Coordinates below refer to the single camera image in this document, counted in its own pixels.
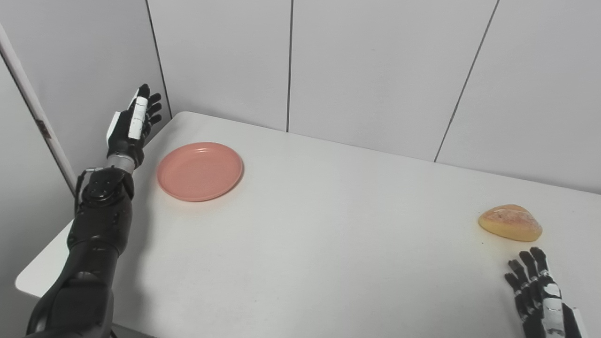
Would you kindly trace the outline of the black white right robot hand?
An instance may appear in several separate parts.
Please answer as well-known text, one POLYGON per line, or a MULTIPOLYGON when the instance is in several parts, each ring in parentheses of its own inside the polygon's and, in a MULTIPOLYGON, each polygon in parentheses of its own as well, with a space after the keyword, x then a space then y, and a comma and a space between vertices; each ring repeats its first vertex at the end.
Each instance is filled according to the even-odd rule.
POLYGON ((511 287, 526 338, 587 338, 582 316, 564 303, 562 291, 550 273, 547 255, 539 247, 519 252, 508 261, 504 275, 511 287))

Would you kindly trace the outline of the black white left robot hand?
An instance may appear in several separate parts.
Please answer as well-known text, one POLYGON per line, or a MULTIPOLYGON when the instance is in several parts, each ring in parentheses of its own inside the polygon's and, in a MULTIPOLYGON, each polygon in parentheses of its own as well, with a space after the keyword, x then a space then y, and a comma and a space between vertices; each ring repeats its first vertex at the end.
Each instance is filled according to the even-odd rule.
POLYGON ((135 92, 129 106, 116 112, 107 131, 107 157, 126 156, 133 161, 133 168, 144 160, 143 148, 154 125, 162 120, 161 94, 150 93, 148 84, 142 84, 135 92))

